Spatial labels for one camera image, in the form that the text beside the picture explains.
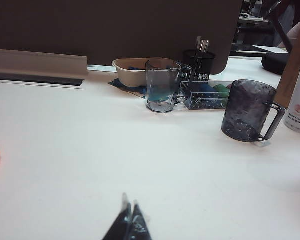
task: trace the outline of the transparent container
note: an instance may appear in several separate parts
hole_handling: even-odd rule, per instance
[[[184,105],[189,110],[225,109],[228,103],[231,81],[210,80],[208,83],[194,81],[192,91],[188,89],[188,81],[182,81],[181,92],[187,97]]]

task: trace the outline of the person's arm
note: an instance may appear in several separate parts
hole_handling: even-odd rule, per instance
[[[288,38],[293,42],[297,39],[298,37],[298,34],[299,34],[299,31],[300,31],[300,22],[295,25],[287,34]],[[285,48],[285,45],[283,42],[281,42],[279,45],[278,45],[278,48]]]

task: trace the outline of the black mesh pen holder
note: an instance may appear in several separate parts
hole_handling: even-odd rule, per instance
[[[194,82],[208,82],[211,68],[216,55],[211,52],[186,50],[183,52],[183,62],[193,68]]]

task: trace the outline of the glass mug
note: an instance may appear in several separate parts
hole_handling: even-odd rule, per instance
[[[153,58],[145,64],[146,107],[156,113],[171,112],[185,101],[179,96],[181,80],[190,77],[192,68],[167,58]]]
[[[242,142],[261,142],[270,139],[286,109],[274,102],[277,91],[272,86],[253,80],[232,83],[221,129],[229,137]],[[260,133],[270,109],[277,110],[265,136]]]

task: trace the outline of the cardboard box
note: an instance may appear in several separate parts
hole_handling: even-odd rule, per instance
[[[284,106],[285,108],[289,107],[289,103],[294,93],[299,72],[300,72],[300,32],[296,40],[296,43],[293,47],[288,63],[282,74],[282,78],[277,88],[277,94],[274,99],[278,104]]]

